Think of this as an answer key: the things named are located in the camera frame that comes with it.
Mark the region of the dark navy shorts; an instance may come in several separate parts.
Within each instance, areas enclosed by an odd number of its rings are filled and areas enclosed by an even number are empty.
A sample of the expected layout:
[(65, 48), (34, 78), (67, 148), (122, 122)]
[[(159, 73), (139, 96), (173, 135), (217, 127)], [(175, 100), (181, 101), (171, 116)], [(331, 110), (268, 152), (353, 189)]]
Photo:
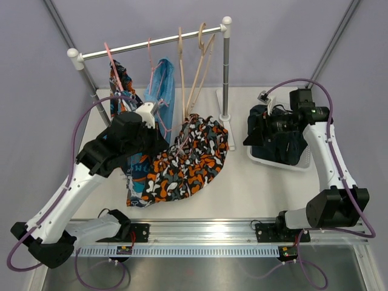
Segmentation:
[[(250, 109), (249, 117), (247, 118), (247, 133), (250, 136), (254, 130), (256, 118), (267, 111), (266, 105), (255, 105)], [(272, 110), (271, 116), (286, 115), (288, 112), (275, 107)], [(285, 132), (275, 135), (269, 140), (265, 140), (262, 146), (251, 146), (252, 156), (254, 158), (264, 159), (271, 162), (295, 166), (299, 163), (303, 151), (307, 147), (307, 143), (300, 132)]]

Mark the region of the orange black camouflage shorts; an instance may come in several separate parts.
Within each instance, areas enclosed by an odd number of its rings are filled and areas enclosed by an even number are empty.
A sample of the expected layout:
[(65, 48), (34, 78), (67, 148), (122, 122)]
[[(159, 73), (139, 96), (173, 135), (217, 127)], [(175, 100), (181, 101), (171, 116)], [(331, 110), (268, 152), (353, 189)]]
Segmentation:
[(150, 206), (179, 201), (199, 192), (223, 169), (228, 137), (227, 129), (212, 116), (191, 114), (175, 142), (153, 159), (141, 201)]

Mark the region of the beige hanger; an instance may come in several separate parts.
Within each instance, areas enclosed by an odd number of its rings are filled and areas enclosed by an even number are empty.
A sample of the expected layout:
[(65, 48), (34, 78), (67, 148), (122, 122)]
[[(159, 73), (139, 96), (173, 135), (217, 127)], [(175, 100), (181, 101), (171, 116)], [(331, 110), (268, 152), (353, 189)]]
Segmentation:
[(181, 77), (181, 105), (182, 105), (182, 121), (186, 119), (186, 107), (185, 107), (185, 81), (184, 81), (184, 64), (183, 64), (183, 43), (182, 43), (182, 28), (178, 27), (178, 58), (179, 58), (179, 70)]
[(184, 111), (186, 116), (189, 116), (191, 114), (191, 111), (193, 110), (198, 100), (199, 94), (204, 85), (204, 81), (206, 80), (209, 67), (210, 67), (210, 62), (212, 59), (214, 42), (215, 42), (215, 34), (213, 34), (209, 38), (209, 41), (205, 44), (203, 40), (205, 28), (206, 28), (206, 23), (205, 22), (201, 23), (201, 25), (199, 26), (199, 34), (198, 34), (198, 48), (201, 52), (201, 55), (196, 69), (196, 74), (193, 80), (193, 84), (190, 89), (187, 105)]

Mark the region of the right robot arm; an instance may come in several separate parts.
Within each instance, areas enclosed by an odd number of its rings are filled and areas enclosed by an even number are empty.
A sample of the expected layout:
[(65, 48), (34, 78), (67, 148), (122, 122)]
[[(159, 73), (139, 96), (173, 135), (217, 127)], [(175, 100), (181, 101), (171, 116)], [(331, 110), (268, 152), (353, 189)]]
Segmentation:
[(350, 233), (369, 202), (367, 189), (359, 188), (345, 167), (332, 123), (331, 107), (317, 107), (309, 89), (289, 94), (291, 112), (274, 116), (269, 111), (248, 118), (248, 136), (243, 144), (260, 147), (275, 136), (300, 132), (310, 148), (319, 177), (320, 192), (303, 209), (281, 212), (274, 226), (275, 235), (289, 240), (296, 230), (336, 230)]

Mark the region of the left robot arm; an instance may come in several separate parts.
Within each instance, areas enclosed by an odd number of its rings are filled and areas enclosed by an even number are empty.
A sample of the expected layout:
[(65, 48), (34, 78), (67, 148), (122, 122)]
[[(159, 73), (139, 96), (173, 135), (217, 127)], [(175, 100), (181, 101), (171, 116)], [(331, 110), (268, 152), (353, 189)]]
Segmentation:
[(51, 269), (83, 246), (108, 238), (125, 241), (131, 220), (117, 209), (77, 226), (69, 222), (89, 194), (129, 157), (159, 153), (167, 146), (152, 113), (138, 109), (114, 117), (109, 127), (84, 145), (67, 179), (46, 205), (27, 222), (16, 222), (11, 233)]

